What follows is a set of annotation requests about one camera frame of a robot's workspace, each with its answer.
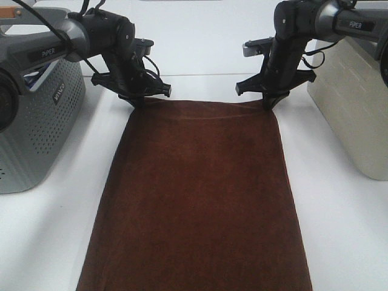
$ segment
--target brown cloth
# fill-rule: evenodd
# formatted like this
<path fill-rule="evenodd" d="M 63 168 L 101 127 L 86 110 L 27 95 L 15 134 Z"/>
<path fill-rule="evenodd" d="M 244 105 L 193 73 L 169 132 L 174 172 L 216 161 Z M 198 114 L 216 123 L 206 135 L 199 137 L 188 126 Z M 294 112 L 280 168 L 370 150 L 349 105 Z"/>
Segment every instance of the brown cloth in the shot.
<path fill-rule="evenodd" d="M 311 289 L 274 114 L 260 101 L 136 109 L 77 290 Z"/>

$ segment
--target white table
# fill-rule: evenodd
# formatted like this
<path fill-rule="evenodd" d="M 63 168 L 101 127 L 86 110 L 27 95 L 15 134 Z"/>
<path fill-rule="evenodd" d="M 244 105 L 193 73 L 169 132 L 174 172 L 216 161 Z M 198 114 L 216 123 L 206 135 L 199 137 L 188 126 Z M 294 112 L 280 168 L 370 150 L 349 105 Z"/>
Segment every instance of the white table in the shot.
<path fill-rule="evenodd" d="M 108 0 L 104 8 L 127 15 L 137 37 L 155 40 L 151 57 L 173 85 L 171 99 L 243 102 L 259 96 L 238 97 L 235 83 L 257 73 L 261 59 L 244 59 L 241 44 L 273 35 L 276 2 Z M 81 1 L 38 4 L 79 10 Z M 93 62 L 103 70 L 99 58 Z M 132 111 L 85 81 L 85 103 L 46 180 L 30 191 L 0 196 L 1 291 L 75 290 Z M 274 112 L 314 290 L 388 290 L 388 182 L 357 171 L 306 85 Z"/>

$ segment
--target white background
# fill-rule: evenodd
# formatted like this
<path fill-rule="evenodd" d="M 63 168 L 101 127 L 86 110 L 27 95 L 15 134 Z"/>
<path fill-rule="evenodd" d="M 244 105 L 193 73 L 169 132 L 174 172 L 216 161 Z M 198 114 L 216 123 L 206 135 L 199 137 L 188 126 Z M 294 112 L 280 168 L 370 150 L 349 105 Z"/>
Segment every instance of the white background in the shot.
<path fill-rule="evenodd" d="M 277 2 L 107 0 L 104 8 L 129 17 L 137 37 L 155 41 L 151 57 L 173 85 L 171 99 L 243 102 L 259 95 L 238 97 L 235 84 L 258 73 L 262 59 L 244 59 L 241 45 L 274 34 Z M 42 3 L 81 7 L 79 0 Z M 101 58 L 93 63 L 104 70 Z M 76 288 L 132 111 L 89 78 L 85 82 L 79 118 L 46 179 L 27 192 L 0 196 L 1 291 Z M 274 112 L 314 290 L 388 290 L 388 182 L 371 180 L 354 167 L 306 85 Z"/>

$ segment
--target robotic arm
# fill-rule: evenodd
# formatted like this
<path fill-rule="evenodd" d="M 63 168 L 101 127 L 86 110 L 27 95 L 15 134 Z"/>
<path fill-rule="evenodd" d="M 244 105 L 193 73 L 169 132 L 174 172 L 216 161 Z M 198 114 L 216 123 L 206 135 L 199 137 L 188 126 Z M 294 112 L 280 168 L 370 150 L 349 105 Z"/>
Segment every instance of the robotic arm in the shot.
<path fill-rule="evenodd" d="M 274 38 L 249 41 L 244 56 L 264 55 L 259 74 L 237 83 L 239 95 L 263 93 L 263 106 L 271 110 L 295 87 L 313 82 L 313 70 L 298 70 L 312 39 L 338 42 L 345 36 L 377 43 L 375 59 L 388 85 L 388 10 L 354 9 L 349 0 L 289 0 L 280 2 L 274 15 Z"/>
<path fill-rule="evenodd" d="M 171 86 L 163 83 L 159 70 L 154 73 L 144 67 L 142 59 L 148 58 L 153 41 L 136 39 L 135 26 L 126 17 L 99 9 L 104 2 L 85 14 L 86 9 L 68 13 L 67 18 L 63 10 L 36 8 L 44 19 L 57 20 L 53 31 L 18 36 L 0 33 L 1 44 L 6 47 L 0 50 L 0 131 L 15 117 L 18 95 L 29 93 L 23 76 L 57 59 L 85 60 L 95 71 L 94 85 L 114 91 L 134 106 L 141 105 L 145 96 L 170 96 Z M 22 8 L 15 13 L 12 20 L 8 19 L 10 24 L 42 24 Z M 102 55 L 108 73 L 99 73 L 88 62 L 96 55 Z"/>

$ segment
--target white tabletop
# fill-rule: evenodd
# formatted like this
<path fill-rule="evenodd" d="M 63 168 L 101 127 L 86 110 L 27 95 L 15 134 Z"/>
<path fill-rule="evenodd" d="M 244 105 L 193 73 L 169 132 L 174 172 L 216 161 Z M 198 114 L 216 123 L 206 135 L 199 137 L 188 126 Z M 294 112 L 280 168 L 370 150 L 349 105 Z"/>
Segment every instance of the white tabletop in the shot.
<path fill-rule="evenodd" d="M 173 85 L 171 99 L 243 102 L 259 95 L 238 97 L 235 83 L 257 73 L 260 59 L 244 59 L 241 44 L 273 34 L 269 10 L 275 3 L 241 2 L 107 0 L 104 8 L 125 14 L 139 37 L 155 40 L 151 57 L 171 75 L 164 77 Z M 79 0 L 42 4 L 81 6 Z M 202 22 L 214 26 L 196 30 Z M 235 30 L 228 33 L 226 27 Z M 0 196 L 1 291 L 75 290 L 110 164 L 132 111 L 113 93 L 85 81 L 85 103 L 45 181 Z M 357 171 L 306 85 L 274 112 L 314 290 L 388 290 L 388 182 Z"/>

